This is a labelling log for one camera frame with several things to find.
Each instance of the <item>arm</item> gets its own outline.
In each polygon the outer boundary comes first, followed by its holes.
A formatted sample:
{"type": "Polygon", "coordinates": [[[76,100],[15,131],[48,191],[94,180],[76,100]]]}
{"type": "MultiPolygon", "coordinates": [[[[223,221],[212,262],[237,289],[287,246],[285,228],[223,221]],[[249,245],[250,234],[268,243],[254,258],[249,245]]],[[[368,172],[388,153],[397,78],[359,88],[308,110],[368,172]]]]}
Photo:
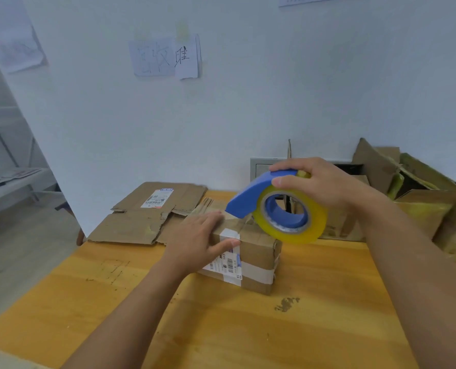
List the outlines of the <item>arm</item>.
{"type": "Polygon", "coordinates": [[[384,194],[320,158],[288,159],[311,179],[285,176],[273,185],[357,217],[370,253],[421,368],[456,368],[456,265],[384,194]]]}
{"type": "Polygon", "coordinates": [[[163,312],[182,280],[240,244],[227,239],[209,246],[209,234],[221,218],[219,212],[187,217],[172,235],[161,260],[62,368],[140,368],[163,312]]]}

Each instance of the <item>label sticker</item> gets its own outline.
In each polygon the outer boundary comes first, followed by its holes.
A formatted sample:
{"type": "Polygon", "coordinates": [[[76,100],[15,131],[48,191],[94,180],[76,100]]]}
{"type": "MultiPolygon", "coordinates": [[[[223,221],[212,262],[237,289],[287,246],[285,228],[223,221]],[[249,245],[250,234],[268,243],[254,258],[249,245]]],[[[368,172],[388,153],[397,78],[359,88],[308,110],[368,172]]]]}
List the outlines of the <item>label sticker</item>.
{"type": "Polygon", "coordinates": [[[171,193],[173,193],[173,189],[170,188],[157,189],[148,199],[146,199],[146,202],[142,204],[141,208],[160,209],[163,207],[171,193]]]}
{"type": "Polygon", "coordinates": [[[242,279],[242,262],[240,261],[240,254],[233,253],[233,250],[224,252],[203,269],[225,274],[236,279],[242,279]]]}

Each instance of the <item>white wall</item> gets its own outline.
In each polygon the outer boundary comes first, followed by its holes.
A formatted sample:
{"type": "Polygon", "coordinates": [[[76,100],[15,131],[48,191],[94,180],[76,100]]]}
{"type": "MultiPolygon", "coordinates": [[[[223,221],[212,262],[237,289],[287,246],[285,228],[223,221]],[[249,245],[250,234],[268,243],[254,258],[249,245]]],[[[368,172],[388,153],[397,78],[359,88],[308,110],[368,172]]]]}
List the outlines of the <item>white wall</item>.
{"type": "MultiPolygon", "coordinates": [[[[4,81],[4,77],[0,72],[0,106],[14,106],[16,102],[11,94],[10,89],[4,81]]],[[[21,113],[17,110],[2,110],[0,111],[0,119],[2,117],[15,117],[21,116],[21,113]]],[[[28,149],[29,142],[31,141],[31,131],[28,128],[28,124],[21,119],[21,123],[11,125],[1,129],[1,136],[6,142],[8,148],[11,150],[16,161],[21,166],[26,166],[28,162],[28,149]]],[[[32,158],[32,166],[48,167],[43,154],[40,151],[38,145],[34,147],[34,155],[32,158]]],[[[9,155],[5,151],[3,144],[0,142],[0,174],[14,167],[14,163],[10,159],[9,155]]],[[[55,183],[55,180],[50,177],[48,179],[41,179],[33,185],[35,190],[43,190],[48,186],[55,183]]],[[[29,197],[29,190],[22,188],[9,194],[3,198],[0,198],[0,211],[12,206],[13,204],[21,201],[24,198],[29,197]]]]}
{"type": "Polygon", "coordinates": [[[8,77],[83,230],[146,180],[249,182],[249,157],[350,159],[360,136],[456,179],[456,0],[24,0],[49,66],[8,77]],[[198,80],[127,40],[199,33],[198,80]]]}

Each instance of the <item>forearm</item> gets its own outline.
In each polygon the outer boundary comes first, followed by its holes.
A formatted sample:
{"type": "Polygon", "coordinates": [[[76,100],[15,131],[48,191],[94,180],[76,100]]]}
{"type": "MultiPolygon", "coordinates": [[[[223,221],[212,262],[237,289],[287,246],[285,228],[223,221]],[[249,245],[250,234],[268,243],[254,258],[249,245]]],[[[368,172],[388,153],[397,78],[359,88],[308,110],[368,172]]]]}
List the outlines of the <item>forearm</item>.
{"type": "Polygon", "coordinates": [[[62,368],[140,368],[157,325],[182,275],[155,264],[62,368]]]}
{"type": "Polygon", "coordinates": [[[355,213],[420,367],[456,367],[456,264],[385,196],[355,213]]]}

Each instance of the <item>wooden table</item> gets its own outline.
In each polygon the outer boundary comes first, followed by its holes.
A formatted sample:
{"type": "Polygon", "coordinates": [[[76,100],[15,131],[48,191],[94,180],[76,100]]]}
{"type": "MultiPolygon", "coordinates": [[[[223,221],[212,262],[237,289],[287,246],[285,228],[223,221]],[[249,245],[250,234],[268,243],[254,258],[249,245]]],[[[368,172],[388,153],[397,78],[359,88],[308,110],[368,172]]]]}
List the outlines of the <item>wooden table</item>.
{"type": "MultiPolygon", "coordinates": [[[[59,367],[162,254],[162,245],[85,243],[0,316],[0,350],[59,367]]],[[[143,367],[417,365],[366,245],[319,240],[283,246],[271,296],[189,276],[143,367]]]]}

